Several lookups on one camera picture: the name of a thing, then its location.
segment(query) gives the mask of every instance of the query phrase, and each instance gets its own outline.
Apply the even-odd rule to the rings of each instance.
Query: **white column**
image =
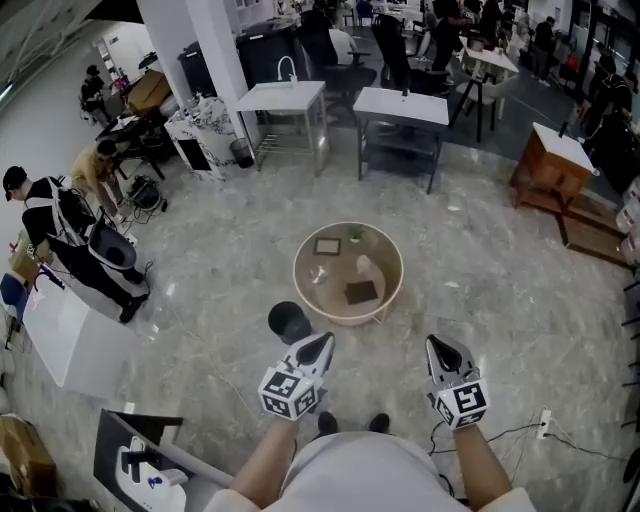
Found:
[[[231,32],[233,23],[229,13],[220,0],[186,0],[186,3],[216,93],[227,106],[236,135],[244,137],[234,105],[248,88]],[[255,141],[258,136],[255,116],[245,115],[244,118],[251,140]]]
[[[169,86],[184,107],[191,89],[178,55],[198,39],[185,1],[138,0],[138,7]]]

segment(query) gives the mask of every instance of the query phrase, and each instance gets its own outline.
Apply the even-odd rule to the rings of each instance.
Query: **white device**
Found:
[[[322,398],[322,376],[335,347],[333,333],[312,334],[295,342],[275,368],[269,368],[258,393],[264,410],[296,421]]]
[[[425,348],[435,385],[428,395],[431,405],[452,430],[480,421],[490,405],[489,391],[469,349],[434,334],[427,336]]]

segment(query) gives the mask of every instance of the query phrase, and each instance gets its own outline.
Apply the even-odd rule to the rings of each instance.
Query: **wire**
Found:
[[[518,468],[520,468],[520,463],[522,462],[522,458],[524,457],[524,450],[527,447],[527,436],[529,435],[529,430],[531,429],[531,421],[533,420],[533,415],[531,414],[531,418],[529,418],[529,426],[527,427],[527,431],[524,434],[524,441],[522,442],[522,451],[520,452],[520,457],[518,457],[518,462],[516,463],[516,469],[513,470],[513,476],[511,477],[511,484],[513,485],[513,481],[516,479],[518,474]]]
[[[555,435],[553,433],[547,433],[547,434],[544,435],[544,437],[545,438],[546,437],[553,437],[556,441],[560,441],[562,444],[566,444],[567,446],[573,448],[574,450],[578,450],[579,452],[588,453],[590,455],[599,455],[600,457],[604,457],[605,459],[618,460],[620,462],[629,462],[629,459],[624,459],[622,457],[615,457],[613,455],[607,455],[606,453],[601,453],[601,452],[598,452],[596,450],[589,450],[588,448],[581,448],[579,446],[574,446],[570,442],[559,438],[557,435]]]
[[[436,428],[438,428],[442,423],[444,422],[440,422],[438,423],[435,428],[432,430],[431,435],[433,436],[433,433],[435,432]],[[490,443],[491,441],[495,441],[496,439],[500,439],[503,435],[505,434],[509,434],[511,432],[519,432],[520,430],[524,430],[525,428],[531,428],[531,427],[539,427],[540,425],[542,425],[542,423],[530,423],[529,425],[523,425],[522,427],[518,427],[518,428],[510,428],[508,430],[505,430],[504,432],[502,432],[501,434],[498,434],[497,436],[492,437],[491,439],[487,439],[487,443]],[[456,450],[435,450],[432,451],[429,455],[433,455],[433,454],[437,454],[437,453],[453,453]]]

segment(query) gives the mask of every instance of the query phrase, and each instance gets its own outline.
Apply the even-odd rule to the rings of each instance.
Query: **black office chair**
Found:
[[[417,94],[444,95],[449,93],[447,71],[412,69],[402,37],[402,24],[393,16],[380,14],[373,23],[373,35],[378,42],[384,67],[380,85],[384,89],[409,89]]]
[[[308,11],[302,16],[302,25],[296,30],[296,36],[311,60],[312,80],[326,82],[329,95],[336,94],[334,100],[329,98],[327,110],[337,106],[346,109],[355,120],[353,104],[356,95],[370,86],[376,79],[374,69],[361,65],[360,57],[371,55],[367,52],[349,52],[353,55],[350,66],[338,64],[338,55],[329,35],[329,23],[326,17],[317,10]]]

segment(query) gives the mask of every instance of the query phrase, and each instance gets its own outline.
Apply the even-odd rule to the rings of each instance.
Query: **trash bin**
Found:
[[[295,302],[280,302],[269,312],[269,327],[286,345],[311,335],[311,323]]]
[[[237,164],[241,169],[246,169],[253,165],[253,156],[251,156],[251,149],[247,139],[234,140],[229,146],[233,158],[236,159]]]

